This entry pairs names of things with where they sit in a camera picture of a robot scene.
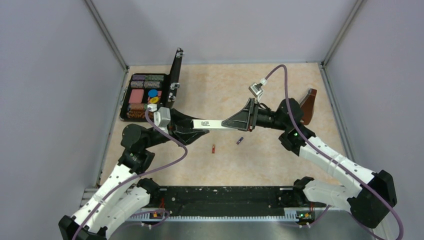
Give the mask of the white black remote control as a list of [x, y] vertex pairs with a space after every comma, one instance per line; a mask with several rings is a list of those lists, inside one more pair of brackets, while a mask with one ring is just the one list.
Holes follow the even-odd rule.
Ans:
[[211, 119], [193, 119], [192, 128], [197, 130], [231, 130], [232, 128], [223, 126], [222, 120], [211, 120]]

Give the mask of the blue battery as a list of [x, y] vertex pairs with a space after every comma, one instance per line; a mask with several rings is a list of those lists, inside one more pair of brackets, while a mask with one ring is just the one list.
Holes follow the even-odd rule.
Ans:
[[243, 141], [244, 137], [240, 137], [240, 139], [236, 142], [237, 145], [239, 145]]

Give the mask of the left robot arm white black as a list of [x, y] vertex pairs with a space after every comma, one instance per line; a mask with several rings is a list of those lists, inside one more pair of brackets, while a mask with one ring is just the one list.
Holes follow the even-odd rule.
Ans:
[[[174, 109], [149, 104], [144, 111], [150, 128], [127, 125], [122, 132], [122, 155], [107, 180], [73, 215], [65, 215], [58, 226], [64, 240], [108, 240], [135, 212], [160, 202], [159, 186], [146, 175], [181, 162], [187, 145], [213, 127], [212, 120], [196, 119]], [[150, 147], [172, 141], [184, 150], [178, 159], [149, 169], [155, 153]]]

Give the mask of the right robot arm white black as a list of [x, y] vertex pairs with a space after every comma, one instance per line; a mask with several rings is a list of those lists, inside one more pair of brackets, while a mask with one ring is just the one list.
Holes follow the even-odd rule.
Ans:
[[300, 180], [293, 200], [299, 206], [319, 202], [343, 209], [367, 228], [375, 229], [397, 204], [393, 176], [351, 161], [338, 153], [301, 123], [304, 112], [293, 99], [282, 100], [276, 111], [262, 109], [250, 98], [242, 110], [222, 122], [223, 127], [252, 131], [255, 127], [281, 130], [281, 145], [295, 155], [313, 164], [337, 179], [332, 185], [311, 177]]

